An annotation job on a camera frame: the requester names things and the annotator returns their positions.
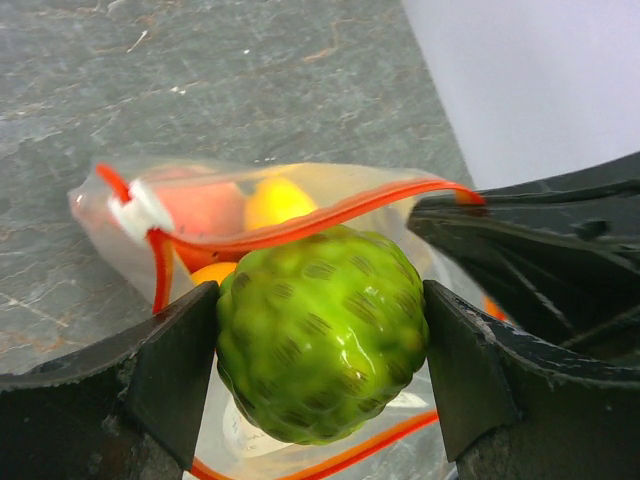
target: black plastic part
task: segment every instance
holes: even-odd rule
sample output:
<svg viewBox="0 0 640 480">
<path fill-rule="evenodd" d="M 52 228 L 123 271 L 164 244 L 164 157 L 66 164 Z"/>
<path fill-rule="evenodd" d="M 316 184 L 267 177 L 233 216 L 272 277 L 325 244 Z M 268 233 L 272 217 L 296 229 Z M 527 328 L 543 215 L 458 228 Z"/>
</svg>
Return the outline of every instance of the black plastic part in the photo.
<svg viewBox="0 0 640 480">
<path fill-rule="evenodd" d="M 640 371 L 544 342 L 435 282 L 425 298 L 431 380 L 461 480 L 638 478 Z"/>
<path fill-rule="evenodd" d="M 640 154 L 482 192 L 425 198 L 408 227 L 529 333 L 607 360 L 640 348 Z"/>
<path fill-rule="evenodd" d="M 218 289 L 24 375 L 0 376 L 0 478 L 177 480 L 190 469 Z"/>
</svg>

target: plastic bag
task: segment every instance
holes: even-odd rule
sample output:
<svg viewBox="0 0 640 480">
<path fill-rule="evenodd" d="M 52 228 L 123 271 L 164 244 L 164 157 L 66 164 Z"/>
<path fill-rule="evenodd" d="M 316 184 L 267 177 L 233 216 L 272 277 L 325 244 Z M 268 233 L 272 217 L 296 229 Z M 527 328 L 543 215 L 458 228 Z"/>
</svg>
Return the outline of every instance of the plastic bag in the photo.
<svg viewBox="0 0 640 480">
<path fill-rule="evenodd" d="M 101 256 L 158 311 L 192 289 L 192 274 L 209 264 L 238 261 L 251 250 L 337 224 L 385 235 L 423 279 L 452 288 L 439 254 L 405 227 L 421 196 L 452 192 L 459 201 L 483 203 L 460 185 L 412 169 L 319 163 L 247 168 L 125 158 L 98 164 L 69 193 L 69 202 Z M 308 211 L 288 212 L 283 219 L 287 205 L 305 202 Z M 324 478 L 430 426 L 432 448 L 420 456 L 428 456 L 433 468 L 420 478 L 443 480 L 453 467 L 445 460 L 436 422 L 425 363 L 380 415 L 349 437 L 320 447 L 284 444 L 242 417 L 214 368 L 192 473 L 219 479 Z"/>
</svg>

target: fruit in bag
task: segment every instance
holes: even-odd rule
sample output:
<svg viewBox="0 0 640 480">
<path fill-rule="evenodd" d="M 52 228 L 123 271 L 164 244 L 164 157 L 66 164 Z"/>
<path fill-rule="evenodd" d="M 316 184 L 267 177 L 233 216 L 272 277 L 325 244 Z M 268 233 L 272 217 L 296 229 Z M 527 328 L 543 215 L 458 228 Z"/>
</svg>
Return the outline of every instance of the fruit in bag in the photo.
<svg viewBox="0 0 640 480">
<path fill-rule="evenodd" d="M 284 177 L 267 177 L 245 204 L 244 227 L 256 230 L 302 217 L 317 210 L 315 202 Z"/>
<path fill-rule="evenodd" d="M 322 445 L 382 412 L 429 337 L 420 276 L 392 241 L 333 227 L 246 255 L 221 285 L 218 371 L 271 437 Z"/>
<path fill-rule="evenodd" d="M 180 188 L 158 188 L 155 193 L 176 222 L 180 235 L 224 236 L 243 230 L 245 198 L 233 182 L 194 186 L 188 193 Z M 177 243 L 173 247 L 190 273 L 215 261 L 209 252 Z"/>
<path fill-rule="evenodd" d="M 235 262 L 213 263 L 191 274 L 191 281 L 195 285 L 200 285 L 204 282 L 218 282 L 220 284 L 233 273 L 237 265 Z"/>
</svg>

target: slate countertop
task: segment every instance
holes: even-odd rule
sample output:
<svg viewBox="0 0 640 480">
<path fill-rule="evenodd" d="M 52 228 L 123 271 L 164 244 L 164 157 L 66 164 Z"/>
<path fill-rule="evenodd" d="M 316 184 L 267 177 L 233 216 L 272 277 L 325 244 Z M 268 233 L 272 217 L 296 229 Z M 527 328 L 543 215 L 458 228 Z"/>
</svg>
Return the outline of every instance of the slate countertop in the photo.
<svg viewBox="0 0 640 480">
<path fill-rule="evenodd" d="M 0 25 L 0 372 L 149 314 L 69 213 L 96 156 L 469 183 L 399 0 L 5 0 Z"/>
</svg>

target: bumpy green fruit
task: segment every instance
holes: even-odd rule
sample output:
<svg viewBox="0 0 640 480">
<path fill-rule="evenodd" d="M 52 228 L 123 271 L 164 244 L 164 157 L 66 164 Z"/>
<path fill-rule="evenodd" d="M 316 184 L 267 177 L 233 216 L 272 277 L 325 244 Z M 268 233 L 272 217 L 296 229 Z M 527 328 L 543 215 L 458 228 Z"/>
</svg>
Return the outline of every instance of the bumpy green fruit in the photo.
<svg viewBox="0 0 640 480">
<path fill-rule="evenodd" d="M 339 440 L 424 364 L 423 298 L 415 268 L 377 233 L 339 226 L 254 251 L 221 286 L 218 372 L 273 438 Z"/>
</svg>

